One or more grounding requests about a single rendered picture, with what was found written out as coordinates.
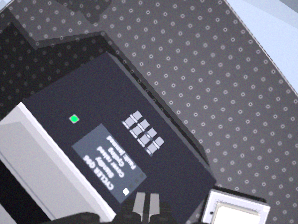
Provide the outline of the white multi-well plate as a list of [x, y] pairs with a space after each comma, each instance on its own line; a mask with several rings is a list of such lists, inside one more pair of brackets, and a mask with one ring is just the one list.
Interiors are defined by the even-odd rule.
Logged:
[[218, 202], [211, 224], [258, 224], [259, 215], [258, 212]]

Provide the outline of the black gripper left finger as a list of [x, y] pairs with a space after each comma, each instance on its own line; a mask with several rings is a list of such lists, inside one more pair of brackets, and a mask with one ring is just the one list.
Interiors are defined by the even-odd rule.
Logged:
[[81, 212], [40, 224], [145, 224], [147, 198], [148, 193], [137, 192], [136, 199], [124, 201], [122, 212], [116, 213], [110, 222], [100, 222], [96, 213]]

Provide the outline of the white real-time pcr machine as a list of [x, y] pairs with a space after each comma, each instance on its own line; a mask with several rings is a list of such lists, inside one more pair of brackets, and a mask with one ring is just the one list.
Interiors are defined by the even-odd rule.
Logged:
[[0, 122], [0, 224], [81, 212], [110, 222], [157, 193], [185, 224], [217, 180], [151, 97], [108, 52], [20, 102]]

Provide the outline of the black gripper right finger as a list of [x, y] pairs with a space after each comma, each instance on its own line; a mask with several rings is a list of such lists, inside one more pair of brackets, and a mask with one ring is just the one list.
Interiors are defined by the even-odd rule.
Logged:
[[145, 224], [177, 224], [172, 217], [171, 206], [159, 202], [159, 194], [148, 193]]

